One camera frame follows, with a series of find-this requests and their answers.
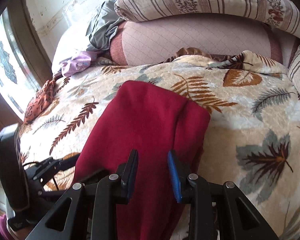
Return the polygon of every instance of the leaf-patterned blanket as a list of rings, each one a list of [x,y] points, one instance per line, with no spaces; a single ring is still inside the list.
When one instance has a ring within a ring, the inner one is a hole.
[[[283,65],[250,51],[223,62],[199,55],[157,65],[91,67],[56,82],[53,103],[23,126],[22,159],[81,152],[104,109],[127,80],[150,82],[205,107],[211,121],[198,173],[240,187],[280,239],[300,235],[300,101]],[[74,168],[56,176],[70,186]],[[53,182],[46,185],[56,190]],[[173,239],[187,236],[186,208]]]

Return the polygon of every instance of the purple cloth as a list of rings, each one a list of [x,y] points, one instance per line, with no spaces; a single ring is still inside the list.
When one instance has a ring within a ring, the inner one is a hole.
[[[59,64],[62,75],[70,77],[77,72],[84,71],[91,65],[91,62],[97,60],[101,53],[102,51],[81,51],[72,58],[61,61]]]
[[[0,217],[0,234],[5,240],[14,240],[7,230],[7,217],[5,214]]]

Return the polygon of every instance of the silver rivet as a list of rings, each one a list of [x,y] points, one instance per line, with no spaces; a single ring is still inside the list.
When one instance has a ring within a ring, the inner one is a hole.
[[[81,189],[81,187],[82,187],[81,183],[74,183],[74,184],[72,185],[72,188],[73,188],[74,190]]]
[[[190,174],[189,174],[189,179],[195,180],[195,179],[197,179],[197,178],[198,178],[198,175],[197,175],[197,174],[195,174],[195,173],[190,173]]]
[[[111,175],[109,175],[109,179],[110,180],[116,180],[117,178],[119,178],[119,175],[118,174],[111,174]]]
[[[226,187],[227,188],[234,188],[234,183],[232,181],[227,181],[226,182]]]

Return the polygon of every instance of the gray satin cloth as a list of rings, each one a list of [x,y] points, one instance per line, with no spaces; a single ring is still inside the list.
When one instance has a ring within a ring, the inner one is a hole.
[[[97,50],[108,50],[110,41],[118,31],[118,25],[124,20],[114,11],[116,0],[103,2],[97,9],[96,15],[89,23],[86,36]]]

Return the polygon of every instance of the brown ruffled fabric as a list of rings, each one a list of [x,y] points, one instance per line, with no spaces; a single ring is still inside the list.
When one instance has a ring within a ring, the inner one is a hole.
[[[30,100],[25,112],[24,124],[30,124],[39,116],[53,101],[53,88],[56,81],[53,79],[47,81],[43,87]]]
[[[225,61],[225,60],[228,60],[228,59],[231,59],[232,57],[234,57],[234,56],[229,56],[229,55],[208,54],[198,48],[187,48],[187,49],[181,48],[178,50],[178,52],[175,54],[175,56],[170,57],[170,58],[166,59],[165,61],[160,62],[159,64],[172,62],[177,57],[184,56],[184,55],[200,55],[200,56],[211,58],[212,60],[215,60],[217,62],[222,62],[222,61]]]

